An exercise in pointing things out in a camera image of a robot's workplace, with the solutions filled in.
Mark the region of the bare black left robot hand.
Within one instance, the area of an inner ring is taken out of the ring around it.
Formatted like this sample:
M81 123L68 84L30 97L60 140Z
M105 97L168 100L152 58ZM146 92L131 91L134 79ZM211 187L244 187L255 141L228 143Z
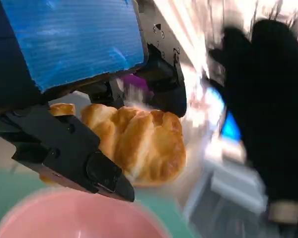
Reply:
M162 21L144 22L146 1L0 0L0 137L13 159L58 184L133 202L134 188L75 116L49 102L73 91L117 108L116 77L135 73L152 104L177 116L187 108L179 47L154 43Z

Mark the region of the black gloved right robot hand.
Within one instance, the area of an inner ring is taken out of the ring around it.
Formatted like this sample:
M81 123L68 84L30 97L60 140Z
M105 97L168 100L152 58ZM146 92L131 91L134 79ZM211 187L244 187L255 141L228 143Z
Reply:
M211 81L232 113L246 157L271 200L298 201L298 40L287 25L259 20L248 39L227 25L209 55L224 67Z

